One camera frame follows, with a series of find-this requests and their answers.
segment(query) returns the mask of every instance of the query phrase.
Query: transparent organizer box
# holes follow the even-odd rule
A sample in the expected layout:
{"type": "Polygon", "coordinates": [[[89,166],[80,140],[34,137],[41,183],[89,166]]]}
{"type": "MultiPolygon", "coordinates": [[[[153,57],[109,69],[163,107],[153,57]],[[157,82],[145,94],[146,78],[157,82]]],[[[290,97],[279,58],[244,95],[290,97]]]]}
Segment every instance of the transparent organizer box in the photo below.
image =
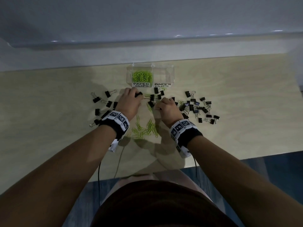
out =
{"type": "Polygon", "coordinates": [[[172,87],[175,82],[175,69],[173,65],[133,63],[126,68],[126,82],[132,87],[172,87]],[[134,74],[141,71],[151,73],[149,82],[134,80],[134,74]]]}

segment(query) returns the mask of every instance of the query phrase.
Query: person's left hand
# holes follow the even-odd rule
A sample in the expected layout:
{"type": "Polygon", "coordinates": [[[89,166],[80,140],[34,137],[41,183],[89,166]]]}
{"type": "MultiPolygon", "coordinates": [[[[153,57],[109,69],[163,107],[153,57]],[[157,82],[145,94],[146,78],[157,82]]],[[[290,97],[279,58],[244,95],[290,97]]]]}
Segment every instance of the person's left hand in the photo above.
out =
{"type": "Polygon", "coordinates": [[[138,113],[140,102],[143,99],[143,95],[135,97],[136,93],[139,93],[136,87],[133,87],[132,89],[125,88],[115,109],[125,115],[129,121],[138,113]]]}

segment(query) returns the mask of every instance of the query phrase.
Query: clear plastic container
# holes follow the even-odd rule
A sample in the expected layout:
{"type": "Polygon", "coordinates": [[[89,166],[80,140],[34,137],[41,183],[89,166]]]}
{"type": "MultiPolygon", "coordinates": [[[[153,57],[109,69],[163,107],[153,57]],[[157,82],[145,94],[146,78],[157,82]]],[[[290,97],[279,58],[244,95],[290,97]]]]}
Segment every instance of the clear plastic container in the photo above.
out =
{"type": "Polygon", "coordinates": [[[132,87],[172,87],[175,69],[173,65],[133,63],[126,68],[126,82],[132,87]]]}

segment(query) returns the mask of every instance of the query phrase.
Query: table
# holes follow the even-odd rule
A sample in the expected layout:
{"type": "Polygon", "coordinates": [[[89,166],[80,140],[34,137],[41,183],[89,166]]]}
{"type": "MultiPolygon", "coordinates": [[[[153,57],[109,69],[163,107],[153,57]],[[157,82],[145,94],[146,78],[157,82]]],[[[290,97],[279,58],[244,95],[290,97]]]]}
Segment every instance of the table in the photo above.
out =
{"type": "MultiPolygon", "coordinates": [[[[157,62],[175,66],[175,84],[166,97],[212,101],[216,125],[193,121],[204,136],[239,159],[303,150],[303,100],[286,54],[157,62]]],[[[128,64],[0,73],[0,193],[55,153],[92,130],[95,108],[90,92],[117,101],[126,83],[128,64]]],[[[153,89],[141,88],[143,93],[153,89]]],[[[158,111],[145,99],[140,124],[159,124],[159,137],[125,138],[108,152],[100,179],[195,166],[182,159],[158,111]]],[[[95,173],[91,181],[97,179],[95,173]]]]}

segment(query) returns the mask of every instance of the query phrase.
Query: hand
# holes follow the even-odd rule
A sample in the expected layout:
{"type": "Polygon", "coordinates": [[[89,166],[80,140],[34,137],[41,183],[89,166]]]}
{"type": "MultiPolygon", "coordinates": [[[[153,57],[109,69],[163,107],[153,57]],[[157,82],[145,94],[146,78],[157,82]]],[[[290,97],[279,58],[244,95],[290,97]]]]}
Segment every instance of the hand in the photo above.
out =
{"type": "Polygon", "coordinates": [[[132,118],[134,118],[134,116],[138,113],[140,102],[143,99],[143,95],[138,95],[135,97],[134,95],[136,93],[139,93],[139,91],[135,87],[132,89],[125,88],[125,91],[119,99],[115,109],[116,111],[119,111],[125,115],[129,121],[131,121],[132,118]]]}
{"type": "Polygon", "coordinates": [[[168,128],[171,128],[177,121],[184,119],[172,98],[167,99],[164,97],[155,107],[162,109],[160,110],[161,120],[168,128]]]}

